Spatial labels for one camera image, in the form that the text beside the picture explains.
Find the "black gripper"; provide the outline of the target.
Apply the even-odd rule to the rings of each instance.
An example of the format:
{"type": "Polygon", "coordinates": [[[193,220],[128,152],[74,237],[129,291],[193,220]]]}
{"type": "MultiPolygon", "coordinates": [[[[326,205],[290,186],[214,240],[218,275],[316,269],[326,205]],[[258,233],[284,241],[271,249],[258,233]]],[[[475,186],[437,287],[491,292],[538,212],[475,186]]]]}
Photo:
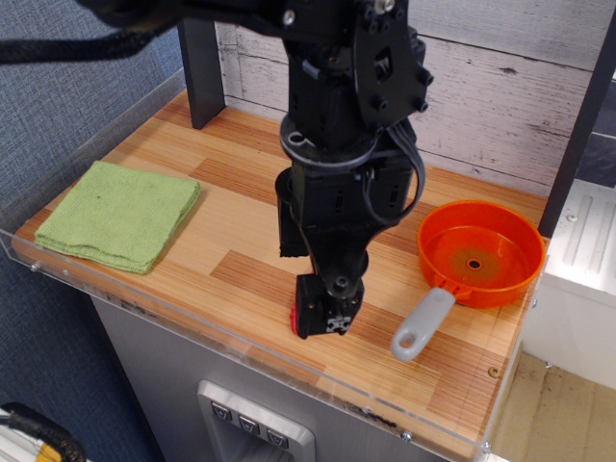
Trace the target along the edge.
{"type": "Polygon", "coordinates": [[[278,175],[280,256],[308,256],[315,273],[296,279],[299,338],[347,333],[362,306],[368,244],[412,211],[424,182],[415,144],[392,141],[358,167],[329,170],[294,162],[278,175]]]}

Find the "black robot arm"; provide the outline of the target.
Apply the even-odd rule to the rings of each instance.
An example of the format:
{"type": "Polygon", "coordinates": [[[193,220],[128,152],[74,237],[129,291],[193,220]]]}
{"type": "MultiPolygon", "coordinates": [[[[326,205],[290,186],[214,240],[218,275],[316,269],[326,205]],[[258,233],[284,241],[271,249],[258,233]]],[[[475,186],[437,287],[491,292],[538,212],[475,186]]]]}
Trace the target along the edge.
{"type": "Polygon", "coordinates": [[[368,245],[398,225],[424,188],[409,116],[432,74],[404,1],[90,1],[105,23],[153,31],[182,19],[237,24],[283,42],[291,166],[275,182],[280,253],[310,259],[298,277],[300,338],[348,331],[364,295],[368,245]]]}

